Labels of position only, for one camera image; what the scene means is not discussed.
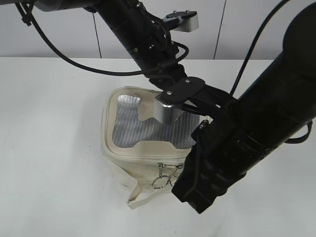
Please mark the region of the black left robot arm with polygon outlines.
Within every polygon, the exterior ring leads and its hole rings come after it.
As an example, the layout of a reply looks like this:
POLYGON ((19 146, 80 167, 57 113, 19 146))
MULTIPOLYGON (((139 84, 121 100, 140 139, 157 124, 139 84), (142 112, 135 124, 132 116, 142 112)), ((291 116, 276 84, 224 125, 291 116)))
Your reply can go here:
POLYGON ((153 85, 166 89, 185 78, 184 67, 179 64, 183 56, 176 58, 179 48, 188 48, 171 41, 170 30, 163 21, 150 14, 138 0, 29 0, 22 4, 29 20, 45 43, 64 61, 94 73, 109 76, 144 75, 153 85), (62 54, 40 29, 33 8, 44 12, 83 8, 98 13, 105 21, 140 70, 135 72, 109 72, 81 65, 62 54))

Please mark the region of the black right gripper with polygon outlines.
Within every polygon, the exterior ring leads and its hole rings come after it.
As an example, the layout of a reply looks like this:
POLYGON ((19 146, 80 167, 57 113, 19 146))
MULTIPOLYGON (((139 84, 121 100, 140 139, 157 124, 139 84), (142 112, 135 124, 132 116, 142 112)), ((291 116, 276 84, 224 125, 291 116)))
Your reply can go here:
POLYGON ((196 144, 172 193, 179 200, 214 200, 249 170, 246 130, 236 119, 203 120, 192 138, 196 144))

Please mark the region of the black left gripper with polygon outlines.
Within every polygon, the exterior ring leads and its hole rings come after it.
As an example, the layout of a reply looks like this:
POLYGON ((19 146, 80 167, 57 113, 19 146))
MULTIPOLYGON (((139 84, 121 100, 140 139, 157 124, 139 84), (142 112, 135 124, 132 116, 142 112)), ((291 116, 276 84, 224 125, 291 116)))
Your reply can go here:
POLYGON ((165 90, 187 77, 184 66, 179 62, 188 56, 189 48, 178 42, 173 41, 172 43, 173 46, 182 48, 184 53, 179 58, 160 63, 157 70, 145 74, 149 82, 161 90, 165 90))

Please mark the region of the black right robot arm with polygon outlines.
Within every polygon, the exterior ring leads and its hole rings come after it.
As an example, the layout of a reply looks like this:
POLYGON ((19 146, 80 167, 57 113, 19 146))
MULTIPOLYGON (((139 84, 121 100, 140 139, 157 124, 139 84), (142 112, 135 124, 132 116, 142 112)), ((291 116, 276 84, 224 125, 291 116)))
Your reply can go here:
POLYGON ((289 24, 282 52, 223 118, 202 123, 172 193, 213 202, 316 116, 316 6, 289 24))

